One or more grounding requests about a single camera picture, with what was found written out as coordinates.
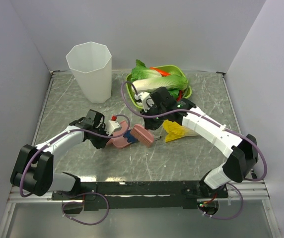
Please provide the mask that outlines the pink hand brush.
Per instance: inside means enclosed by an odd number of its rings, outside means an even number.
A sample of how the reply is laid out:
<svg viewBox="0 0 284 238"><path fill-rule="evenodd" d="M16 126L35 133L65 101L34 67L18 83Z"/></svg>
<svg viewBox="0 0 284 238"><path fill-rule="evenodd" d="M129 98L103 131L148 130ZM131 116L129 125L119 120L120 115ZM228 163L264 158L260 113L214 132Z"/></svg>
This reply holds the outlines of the pink hand brush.
<svg viewBox="0 0 284 238"><path fill-rule="evenodd" d="M141 124L135 124L131 129L131 135L146 147L150 147L154 142L154 136Z"/></svg>

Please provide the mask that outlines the pink dustpan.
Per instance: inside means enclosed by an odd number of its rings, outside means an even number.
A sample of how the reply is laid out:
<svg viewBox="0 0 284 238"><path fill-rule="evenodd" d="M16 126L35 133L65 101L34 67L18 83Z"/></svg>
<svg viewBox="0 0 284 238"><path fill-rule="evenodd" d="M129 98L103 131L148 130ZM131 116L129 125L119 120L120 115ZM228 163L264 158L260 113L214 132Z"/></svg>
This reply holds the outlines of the pink dustpan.
<svg viewBox="0 0 284 238"><path fill-rule="evenodd" d="M122 134L124 131L126 131L128 124L127 122L124 120L122 122L120 122L120 125L122 126L122 128L119 131L116 131L113 133L114 136L116 135L120 135ZM107 142L107 146L109 145L113 145L118 149L122 149L128 145L130 145L131 143L127 143L126 140L124 139L123 135L121 137L116 137L116 138L111 138L108 142Z"/></svg>

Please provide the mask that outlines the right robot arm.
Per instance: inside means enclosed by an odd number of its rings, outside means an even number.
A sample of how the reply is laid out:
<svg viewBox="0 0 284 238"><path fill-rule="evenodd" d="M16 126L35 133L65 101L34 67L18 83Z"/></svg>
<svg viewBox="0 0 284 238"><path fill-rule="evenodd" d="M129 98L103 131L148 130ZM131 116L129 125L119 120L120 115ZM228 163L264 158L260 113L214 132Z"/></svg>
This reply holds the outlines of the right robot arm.
<svg viewBox="0 0 284 238"><path fill-rule="evenodd" d="M241 138L190 100L176 101L165 87L151 93L140 92L135 99L142 104L140 113L146 129L156 130L165 120L175 122L206 139L226 157L224 163L208 171L199 181L198 189L203 197L212 197L227 182L242 182L258 162L254 136L247 134Z"/></svg>

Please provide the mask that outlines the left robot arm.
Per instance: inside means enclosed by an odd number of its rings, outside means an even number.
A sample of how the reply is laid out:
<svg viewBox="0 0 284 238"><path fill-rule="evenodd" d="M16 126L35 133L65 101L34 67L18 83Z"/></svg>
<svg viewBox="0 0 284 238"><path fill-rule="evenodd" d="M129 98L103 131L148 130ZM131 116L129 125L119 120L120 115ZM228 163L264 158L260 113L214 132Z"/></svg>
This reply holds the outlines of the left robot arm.
<svg viewBox="0 0 284 238"><path fill-rule="evenodd" d="M72 121L65 130L36 146L24 145L18 154L10 182L19 188L22 197L42 196L48 191L61 191L69 199L81 193L80 178L70 173L54 172L54 163L74 146L86 140L97 148L104 148L121 125L95 110Z"/></svg>

